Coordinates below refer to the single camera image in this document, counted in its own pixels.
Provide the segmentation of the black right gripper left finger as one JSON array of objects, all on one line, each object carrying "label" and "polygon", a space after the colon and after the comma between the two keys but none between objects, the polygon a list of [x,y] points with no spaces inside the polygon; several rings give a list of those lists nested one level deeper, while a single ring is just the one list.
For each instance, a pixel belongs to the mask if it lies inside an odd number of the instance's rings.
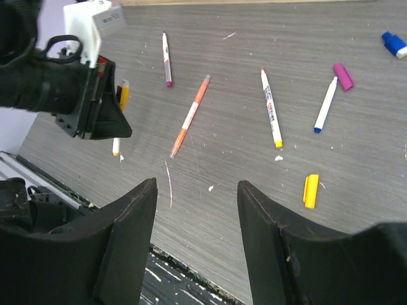
[{"label": "black right gripper left finger", "polygon": [[146,179],[116,201],[35,233],[20,180],[1,182],[2,304],[138,304],[158,189]]}]

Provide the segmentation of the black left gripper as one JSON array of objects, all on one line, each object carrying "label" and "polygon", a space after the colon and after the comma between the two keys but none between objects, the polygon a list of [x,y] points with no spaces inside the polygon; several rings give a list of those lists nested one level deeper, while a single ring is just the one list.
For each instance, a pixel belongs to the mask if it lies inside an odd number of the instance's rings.
[{"label": "black left gripper", "polygon": [[107,58],[98,59],[96,68],[87,71],[73,112],[56,115],[56,124],[71,137],[106,140],[132,135],[116,96],[115,67]]}]

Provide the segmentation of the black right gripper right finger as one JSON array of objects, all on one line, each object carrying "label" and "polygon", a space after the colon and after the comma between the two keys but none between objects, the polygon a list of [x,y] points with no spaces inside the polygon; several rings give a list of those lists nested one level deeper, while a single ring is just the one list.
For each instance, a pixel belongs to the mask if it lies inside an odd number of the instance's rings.
[{"label": "black right gripper right finger", "polygon": [[273,201],[250,182],[237,205],[254,304],[405,304],[406,224],[347,234]]}]

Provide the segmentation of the yellow black eraser cap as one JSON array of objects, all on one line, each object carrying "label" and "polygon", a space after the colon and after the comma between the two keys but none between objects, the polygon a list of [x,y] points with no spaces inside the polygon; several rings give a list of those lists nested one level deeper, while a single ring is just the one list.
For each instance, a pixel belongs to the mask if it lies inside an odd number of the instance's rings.
[{"label": "yellow black eraser cap", "polygon": [[129,82],[126,79],[121,80],[121,84],[116,87],[116,98],[121,111],[124,111],[129,97]]}]

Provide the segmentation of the yellow pen cap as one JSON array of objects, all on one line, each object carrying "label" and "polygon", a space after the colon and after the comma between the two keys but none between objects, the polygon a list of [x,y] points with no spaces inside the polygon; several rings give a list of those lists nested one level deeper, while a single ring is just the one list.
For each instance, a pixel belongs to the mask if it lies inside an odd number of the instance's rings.
[{"label": "yellow pen cap", "polygon": [[310,209],[315,208],[318,185],[319,185],[319,175],[311,174],[306,177],[303,192],[303,202],[306,208]]}]

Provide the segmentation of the white pen purple end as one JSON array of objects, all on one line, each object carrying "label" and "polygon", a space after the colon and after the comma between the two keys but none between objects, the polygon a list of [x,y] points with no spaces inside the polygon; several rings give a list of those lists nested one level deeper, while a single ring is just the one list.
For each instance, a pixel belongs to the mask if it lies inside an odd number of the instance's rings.
[{"label": "white pen purple end", "polygon": [[163,63],[165,68],[165,82],[168,88],[172,87],[172,73],[170,68],[170,56],[169,56],[169,44],[167,34],[162,34],[162,46],[163,46]]}]

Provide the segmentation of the orange highlighter pen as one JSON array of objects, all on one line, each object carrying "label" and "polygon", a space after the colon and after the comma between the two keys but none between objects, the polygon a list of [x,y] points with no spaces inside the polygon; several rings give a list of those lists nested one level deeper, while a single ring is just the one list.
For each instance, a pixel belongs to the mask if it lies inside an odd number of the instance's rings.
[{"label": "orange highlighter pen", "polygon": [[201,103],[201,101],[202,101],[202,99],[204,97],[204,94],[206,92],[206,89],[207,89],[207,87],[208,87],[208,85],[210,83],[210,79],[211,79],[211,76],[209,74],[206,75],[206,77],[204,78],[204,80],[203,80],[203,82],[202,82],[202,84],[201,84],[201,86],[200,86],[200,88],[198,90],[198,93],[197,93],[197,95],[196,95],[196,97],[195,97],[195,99],[194,99],[194,101],[193,101],[193,103],[192,103],[186,117],[185,117],[185,120],[183,122],[181,130],[180,130],[180,132],[179,132],[179,134],[178,134],[178,136],[176,138],[176,141],[174,142],[174,145],[172,147],[172,150],[171,150],[171,153],[170,153],[171,158],[175,158],[176,154],[178,153],[178,151],[179,151],[179,149],[180,149],[180,147],[181,147],[181,145],[183,143],[183,140],[184,140],[184,138],[186,136],[186,133],[187,133],[189,127],[190,127],[190,124],[193,121],[193,118],[194,118],[194,116],[195,116],[195,114],[196,114],[196,112],[198,110],[198,107],[199,107],[199,105],[200,105],[200,103]]}]

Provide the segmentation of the white marker orange tip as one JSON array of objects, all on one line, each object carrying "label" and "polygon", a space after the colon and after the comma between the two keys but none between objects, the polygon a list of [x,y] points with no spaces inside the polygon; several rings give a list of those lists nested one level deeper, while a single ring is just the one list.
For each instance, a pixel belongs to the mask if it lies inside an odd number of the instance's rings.
[{"label": "white marker orange tip", "polygon": [[272,130],[273,141],[274,141],[276,148],[281,149],[281,148],[283,148],[282,135],[280,132],[279,122],[278,122],[277,114],[275,111],[275,105],[274,105],[274,101],[273,101],[271,87],[270,87],[266,72],[263,67],[261,68],[261,82],[262,82],[262,86],[263,86],[263,93],[265,96],[265,102],[266,102],[266,108],[268,111],[270,127]]}]

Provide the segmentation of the purple pen cap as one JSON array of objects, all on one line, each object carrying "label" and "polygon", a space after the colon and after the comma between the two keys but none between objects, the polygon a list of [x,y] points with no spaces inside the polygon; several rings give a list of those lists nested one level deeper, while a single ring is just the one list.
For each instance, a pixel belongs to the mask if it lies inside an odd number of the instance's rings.
[{"label": "purple pen cap", "polygon": [[354,87],[354,81],[342,63],[335,63],[333,70],[345,92]]}]

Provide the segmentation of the white pen yellow end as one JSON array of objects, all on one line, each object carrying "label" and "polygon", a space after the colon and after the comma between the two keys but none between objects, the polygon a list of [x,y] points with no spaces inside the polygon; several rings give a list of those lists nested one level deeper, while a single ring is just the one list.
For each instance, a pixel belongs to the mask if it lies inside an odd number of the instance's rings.
[{"label": "white pen yellow end", "polygon": [[120,143],[121,143],[120,138],[114,138],[113,139],[113,146],[112,146],[112,154],[113,154],[113,156],[119,156],[120,155]]}]

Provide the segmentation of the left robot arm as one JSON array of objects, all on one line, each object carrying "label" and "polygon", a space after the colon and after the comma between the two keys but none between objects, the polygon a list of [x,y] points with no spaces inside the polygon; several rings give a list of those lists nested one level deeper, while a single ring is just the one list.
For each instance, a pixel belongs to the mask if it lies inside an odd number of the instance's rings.
[{"label": "left robot arm", "polygon": [[41,1],[1,2],[1,106],[49,113],[72,137],[130,137],[114,86],[116,65],[100,54],[102,37],[125,25],[121,5],[66,5],[64,34],[39,49],[41,6]]}]

